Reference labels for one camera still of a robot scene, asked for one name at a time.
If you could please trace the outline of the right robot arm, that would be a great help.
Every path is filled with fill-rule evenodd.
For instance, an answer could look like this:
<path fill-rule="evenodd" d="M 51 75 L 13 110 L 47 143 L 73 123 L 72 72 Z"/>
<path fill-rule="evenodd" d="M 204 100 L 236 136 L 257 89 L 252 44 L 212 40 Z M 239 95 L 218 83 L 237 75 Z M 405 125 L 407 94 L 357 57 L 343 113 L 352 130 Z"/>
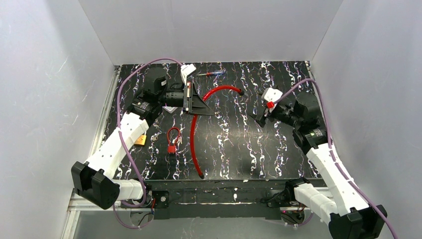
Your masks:
<path fill-rule="evenodd" d="M 342 167 L 342 162 L 328 143 L 328 131 L 323 121 L 318 99 L 302 92 L 292 105 L 272 102 L 279 91 L 262 95 L 266 102 L 262 114 L 251 117 L 264 126 L 267 119 L 277 120 L 293 128 L 295 144 L 317 168 L 332 197 L 318 191 L 304 177 L 288 180 L 283 191 L 261 199 L 268 207 L 279 207 L 293 202 L 307 206 L 324 223 L 334 239 L 376 239 L 385 224 L 387 212 L 382 205 L 371 206 L 357 189 L 353 179 Z"/>

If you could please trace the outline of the brass padlock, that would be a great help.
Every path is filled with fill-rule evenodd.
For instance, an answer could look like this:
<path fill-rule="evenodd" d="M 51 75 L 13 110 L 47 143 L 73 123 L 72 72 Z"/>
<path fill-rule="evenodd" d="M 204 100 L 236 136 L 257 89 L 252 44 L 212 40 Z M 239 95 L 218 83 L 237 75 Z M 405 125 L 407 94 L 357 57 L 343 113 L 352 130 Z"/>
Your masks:
<path fill-rule="evenodd" d="M 146 144 L 147 135 L 142 134 L 135 142 L 134 145 L 144 146 Z"/>

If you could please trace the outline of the red cable tie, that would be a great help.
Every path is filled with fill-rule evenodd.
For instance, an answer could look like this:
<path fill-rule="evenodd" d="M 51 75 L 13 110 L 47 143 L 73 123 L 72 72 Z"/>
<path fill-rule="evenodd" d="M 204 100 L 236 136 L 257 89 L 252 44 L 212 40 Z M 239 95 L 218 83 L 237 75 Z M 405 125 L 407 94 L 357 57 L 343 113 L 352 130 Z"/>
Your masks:
<path fill-rule="evenodd" d="M 175 132 L 175 138 L 171 138 L 172 136 L 172 132 Z M 167 141 L 168 141 L 168 147 L 167 147 L 167 152 L 169 154 L 176 154 L 177 151 L 177 144 L 180 138 L 180 129 L 177 127 L 172 127 L 167 131 Z"/>

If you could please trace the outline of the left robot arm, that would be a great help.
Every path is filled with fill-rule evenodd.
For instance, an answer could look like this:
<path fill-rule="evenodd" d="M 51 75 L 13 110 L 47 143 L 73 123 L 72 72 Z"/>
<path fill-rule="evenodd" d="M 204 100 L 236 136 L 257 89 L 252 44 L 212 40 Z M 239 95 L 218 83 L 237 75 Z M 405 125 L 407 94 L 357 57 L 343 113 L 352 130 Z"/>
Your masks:
<path fill-rule="evenodd" d="M 77 195 L 102 209 L 109 209 L 120 200 L 144 200 L 146 188 L 142 179 L 115 180 L 114 173 L 135 141 L 161 115 L 164 106 L 181 108 L 190 115 L 211 116 L 213 110 L 202 100 L 187 76 L 196 70 L 193 64 L 181 66 L 182 83 L 167 85 L 164 68 L 145 72 L 144 87 L 137 91 L 120 124 L 85 162 L 75 162 L 71 168 Z"/>

